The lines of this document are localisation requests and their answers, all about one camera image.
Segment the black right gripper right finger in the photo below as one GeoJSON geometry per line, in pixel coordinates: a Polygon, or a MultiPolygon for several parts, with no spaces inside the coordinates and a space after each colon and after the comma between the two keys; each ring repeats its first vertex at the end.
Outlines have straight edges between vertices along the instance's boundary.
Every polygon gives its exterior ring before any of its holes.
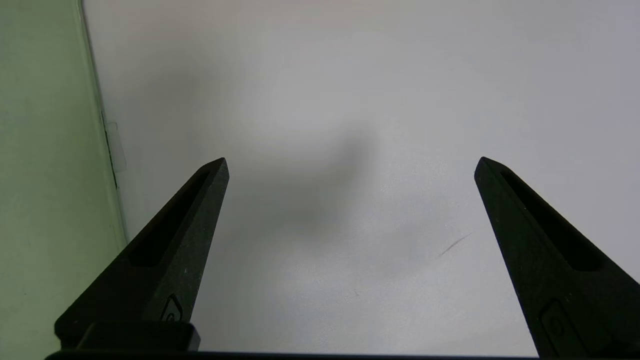
{"type": "Polygon", "coordinates": [[[507,166],[474,180],[541,358],[640,354],[640,286],[507,166]]]}

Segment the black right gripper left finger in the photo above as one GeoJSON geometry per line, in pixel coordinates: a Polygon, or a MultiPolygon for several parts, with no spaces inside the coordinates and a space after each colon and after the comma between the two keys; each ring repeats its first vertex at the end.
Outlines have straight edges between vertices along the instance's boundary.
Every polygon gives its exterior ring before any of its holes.
{"type": "Polygon", "coordinates": [[[55,321],[62,350],[195,349],[190,323],[230,179],[200,167],[55,321]]]}

